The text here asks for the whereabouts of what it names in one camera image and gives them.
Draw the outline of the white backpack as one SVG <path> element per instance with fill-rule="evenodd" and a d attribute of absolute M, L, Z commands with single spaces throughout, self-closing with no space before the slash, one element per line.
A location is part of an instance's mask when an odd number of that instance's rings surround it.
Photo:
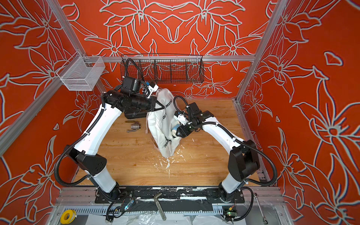
<path fill-rule="evenodd" d="M 179 125 L 174 118 L 176 111 L 173 104 L 174 96 L 168 89 L 162 89 L 157 91 L 156 97 L 165 109 L 147 114 L 147 128 L 161 155 L 168 158 L 174 155 L 182 139 L 181 137 L 174 138 L 171 134 L 172 128 Z"/>

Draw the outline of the blue mug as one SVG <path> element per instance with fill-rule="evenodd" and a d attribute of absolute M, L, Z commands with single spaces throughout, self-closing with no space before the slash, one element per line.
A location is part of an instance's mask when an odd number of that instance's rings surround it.
<path fill-rule="evenodd" d="M 178 126 L 175 126 L 175 127 L 173 127 L 172 128 L 172 130 L 171 130 L 171 134 L 172 134 L 172 136 L 174 137 L 174 138 L 176 138 L 177 137 L 177 129 L 178 129 Z"/>

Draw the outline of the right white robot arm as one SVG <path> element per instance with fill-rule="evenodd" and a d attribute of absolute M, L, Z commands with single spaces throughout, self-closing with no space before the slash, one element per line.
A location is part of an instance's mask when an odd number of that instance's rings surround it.
<path fill-rule="evenodd" d="M 178 121 L 178 125 L 172 129 L 174 137 L 186 138 L 193 132 L 203 130 L 227 151 L 229 174 L 218 186 L 219 198 L 223 202 L 232 201 L 236 191 L 241 190 L 249 182 L 263 187 L 275 183 L 278 177 L 275 164 L 266 154 L 257 149 L 253 141 L 239 138 L 222 125 L 211 112 L 201 111 L 195 102 L 190 104 L 182 96 L 175 96 L 173 105 L 174 118 Z M 270 181 L 260 182 L 250 178 L 260 169 L 259 156 L 268 161 L 272 168 L 273 176 Z"/>

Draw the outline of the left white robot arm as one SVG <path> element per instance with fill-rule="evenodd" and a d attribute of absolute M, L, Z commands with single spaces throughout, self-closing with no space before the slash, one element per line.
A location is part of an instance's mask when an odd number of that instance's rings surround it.
<path fill-rule="evenodd" d="M 54 166 L 54 177 L 64 187 L 74 187 L 90 179 L 98 191 L 109 201 L 118 202 L 126 198 L 127 193 L 120 191 L 119 184 L 111 177 L 107 169 L 107 159 L 98 154 L 98 149 L 112 124 L 122 113 L 132 118 L 142 118 L 149 112 L 163 110 L 154 93 L 158 86 L 146 82 L 143 70 L 131 58 L 125 61 L 125 76 L 122 84 L 113 90 L 101 94 L 101 106 L 91 124 L 73 144 L 67 145 Z M 60 177 L 60 164 L 70 157 L 87 174 L 78 181 L 69 183 Z"/>

